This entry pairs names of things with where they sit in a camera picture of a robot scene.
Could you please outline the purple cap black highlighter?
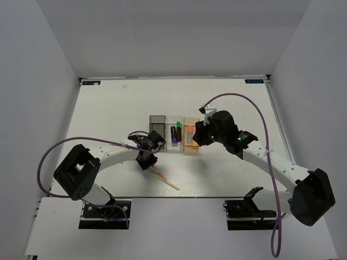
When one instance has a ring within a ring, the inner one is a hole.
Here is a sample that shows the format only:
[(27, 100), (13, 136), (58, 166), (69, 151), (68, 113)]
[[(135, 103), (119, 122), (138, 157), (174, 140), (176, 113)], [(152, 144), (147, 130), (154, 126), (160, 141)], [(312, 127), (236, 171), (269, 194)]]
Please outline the purple cap black highlighter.
[(171, 126), (170, 131), (171, 131), (171, 143), (173, 145), (177, 145), (178, 141), (177, 141), (176, 127), (175, 126)]

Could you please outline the pink pen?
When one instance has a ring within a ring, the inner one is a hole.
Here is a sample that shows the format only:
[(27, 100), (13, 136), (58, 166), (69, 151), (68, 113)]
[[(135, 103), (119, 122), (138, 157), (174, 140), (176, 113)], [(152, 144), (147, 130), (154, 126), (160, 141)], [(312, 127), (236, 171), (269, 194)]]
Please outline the pink pen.
[(151, 170), (153, 173), (155, 173), (155, 174), (157, 174), (157, 175), (159, 175), (159, 176), (162, 176), (162, 174), (161, 174), (157, 169), (155, 169), (153, 166), (150, 167), (150, 170)]

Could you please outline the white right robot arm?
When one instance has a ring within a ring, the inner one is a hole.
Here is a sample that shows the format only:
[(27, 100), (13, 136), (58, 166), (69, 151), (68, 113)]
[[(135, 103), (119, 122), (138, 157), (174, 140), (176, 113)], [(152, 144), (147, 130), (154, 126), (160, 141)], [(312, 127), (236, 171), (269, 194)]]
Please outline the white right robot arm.
[(319, 168), (309, 170), (270, 151), (255, 135), (239, 130), (226, 110), (200, 108), (200, 112), (204, 119), (195, 124), (196, 132), (192, 137), (199, 146), (222, 144), (227, 152), (268, 173), (286, 189), (271, 192), (262, 187), (255, 188), (244, 197), (249, 215), (257, 216), (263, 210), (280, 210), (293, 215), (302, 224), (312, 226), (335, 205), (326, 172)]

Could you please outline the yellow pen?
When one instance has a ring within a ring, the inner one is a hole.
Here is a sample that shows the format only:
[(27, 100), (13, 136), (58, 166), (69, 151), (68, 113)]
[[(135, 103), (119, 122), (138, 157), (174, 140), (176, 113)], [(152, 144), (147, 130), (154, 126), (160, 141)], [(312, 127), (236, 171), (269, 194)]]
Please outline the yellow pen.
[(153, 173), (152, 175), (153, 175), (155, 178), (157, 178), (158, 180), (160, 180), (161, 182), (163, 182), (163, 183), (165, 183), (166, 185), (170, 186), (171, 188), (173, 188), (173, 189), (175, 189), (175, 190), (177, 190), (177, 191), (180, 190), (179, 187), (177, 187), (177, 186), (174, 185), (173, 183), (167, 181), (166, 179), (162, 178), (162, 177), (159, 176), (158, 174)]

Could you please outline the dark grey transparent container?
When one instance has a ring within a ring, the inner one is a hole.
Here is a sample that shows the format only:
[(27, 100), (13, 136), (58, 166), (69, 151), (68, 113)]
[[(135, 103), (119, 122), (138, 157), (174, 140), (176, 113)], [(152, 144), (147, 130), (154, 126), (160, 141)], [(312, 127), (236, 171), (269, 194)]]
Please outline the dark grey transparent container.
[(149, 116), (149, 139), (153, 142), (155, 150), (161, 150), (165, 145), (166, 116)]

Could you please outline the green cap black highlighter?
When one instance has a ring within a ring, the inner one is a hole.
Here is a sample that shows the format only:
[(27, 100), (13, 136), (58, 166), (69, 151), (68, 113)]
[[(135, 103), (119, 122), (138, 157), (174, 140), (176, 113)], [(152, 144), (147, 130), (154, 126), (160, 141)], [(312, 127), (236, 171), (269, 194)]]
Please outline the green cap black highlighter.
[(176, 133), (177, 133), (177, 141), (182, 142), (182, 126), (180, 121), (176, 122)]

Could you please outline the orange cap clear tube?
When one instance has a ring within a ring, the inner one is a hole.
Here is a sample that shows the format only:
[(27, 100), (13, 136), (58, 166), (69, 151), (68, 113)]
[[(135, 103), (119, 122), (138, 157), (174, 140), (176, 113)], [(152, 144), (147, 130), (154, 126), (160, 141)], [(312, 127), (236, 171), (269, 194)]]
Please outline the orange cap clear tube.
[(195, 126), (190, 126), (191, 143), (194, 142), (194, 140), (192, 139), (194, 134), (195, 134)]

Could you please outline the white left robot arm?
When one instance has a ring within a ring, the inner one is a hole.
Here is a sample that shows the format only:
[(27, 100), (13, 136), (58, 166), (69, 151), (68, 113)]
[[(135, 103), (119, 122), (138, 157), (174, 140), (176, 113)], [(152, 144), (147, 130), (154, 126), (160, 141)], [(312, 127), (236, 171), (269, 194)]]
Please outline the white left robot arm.
[(95, 205), (102, 216), (114, 211), (112, 195), (95, 183), (102, 170), (136, 161), (144, 171), (153, 166), (158, 158), (154, 155), (165, 145), (164, 138), (156, 131), (147, 136), (130, 135), (120, 145), (86, 148), (82, 144), (74, 146), (54, 172), (54, 179), (60, 184), (71, 200), (82, 200)]

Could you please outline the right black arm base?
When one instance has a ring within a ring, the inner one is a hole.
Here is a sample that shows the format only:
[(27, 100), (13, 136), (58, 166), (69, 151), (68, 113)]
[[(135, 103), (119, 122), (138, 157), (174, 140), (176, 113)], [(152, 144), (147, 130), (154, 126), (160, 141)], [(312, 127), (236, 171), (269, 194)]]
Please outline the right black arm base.
[(259, 210), (253, 201), (253, 198), (263, 189), (263, 187), (255, 187), (242, 198), (224, 201), (228, 231), (259, 231), (274, 228), (276, 211)]

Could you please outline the orange yellow clear tube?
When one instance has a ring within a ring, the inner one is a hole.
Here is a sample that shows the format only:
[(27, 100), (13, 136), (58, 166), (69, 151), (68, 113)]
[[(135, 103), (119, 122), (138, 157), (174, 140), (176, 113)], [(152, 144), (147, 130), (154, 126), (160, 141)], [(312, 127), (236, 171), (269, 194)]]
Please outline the orange yellow clear tube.
[(190, 125), (185, 126), (185, 144), (190, 146), (191, 143), (191, 135), (190, 135)]

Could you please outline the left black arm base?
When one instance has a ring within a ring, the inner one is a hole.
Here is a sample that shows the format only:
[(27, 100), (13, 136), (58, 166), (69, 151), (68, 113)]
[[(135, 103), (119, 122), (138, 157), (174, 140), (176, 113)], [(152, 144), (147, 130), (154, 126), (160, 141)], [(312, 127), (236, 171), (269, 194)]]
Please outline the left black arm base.
[(94, 208), (83, 204), (79, 229), (81, 230), (127, 230), (126, 219), (117, 207)]

